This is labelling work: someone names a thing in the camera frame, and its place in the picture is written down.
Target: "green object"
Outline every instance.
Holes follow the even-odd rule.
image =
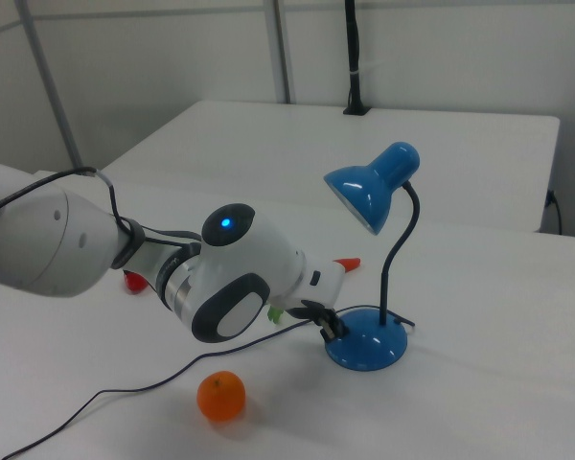
[[[279,318],[283,314],[283,310],[275,309],[272,305],[268,306],[268,320],[275,324],[279,324]]]

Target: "orange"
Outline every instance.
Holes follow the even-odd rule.
[[[200,412],[212,422],[227,422],[245,406],[245,386],[232,372],[211,374],[198,387],[196,402]]]

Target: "white table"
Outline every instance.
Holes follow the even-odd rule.
[[[97,179],[64,183],[106,206]],[[198,230],[242,198],[116,186],[125,216],[163,228]],[[374,238],[344,210],[247,201],[307,251],[362,258],[338,308],[377,302],[384,252],[406,219]],[[391,269],[390,308],[417,329],[385,370],[340,368],[307,326],[146,395],[105,398],[22,458],[575,459],[575,239],[422,221]],[[118,272],[69,300],[0,287],[0,456],[101,388],[153,383],[274,330],[262,314],[233,342],[197,343],[151,291],[126,294]],[[220,369],[242,378],[247,407],[211,426],[196,389]]]
[[[412,183],[422,219],[536,231],[559,120],[552,117],[201,102],[105,171],[115,179],[187,191],[334,207],[322,177],[368,164],[390,144],[422,158]],[[405,195],[393,216],[411,212]]]

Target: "blue desk lamp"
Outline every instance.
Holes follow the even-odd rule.
[[[375,371],[398,361],[406,350],[403,323],[415,324],[387,309],[388,271],[396,253],[409,238],[420,215],[420,200],[409,183],[420,166],[420,155],[409,144],[392,144],[368,166],[351,166],[330,172],[324,180],[372,234],[377,235],[387,219],[392,194],[403,187],[413,201],[413,215],[381,272],[379,311],[362,306],[341,316],[349,333],[326,344],[328,355],[337,364],[355,371]],[[393,317],[388,324],[387,315]]]

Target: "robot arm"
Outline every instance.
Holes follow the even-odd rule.
[[[34,182],[0,165],[0,199]],[[0,284],[69,297],[123,268],[204,342],[241,334],[266,302],[314,320],[327,341],[346,333],[332,310],[343,267],[305,255],[253,208],[218,209],[201,238],[123,220],[52,184],[23,195],[0,209]]]

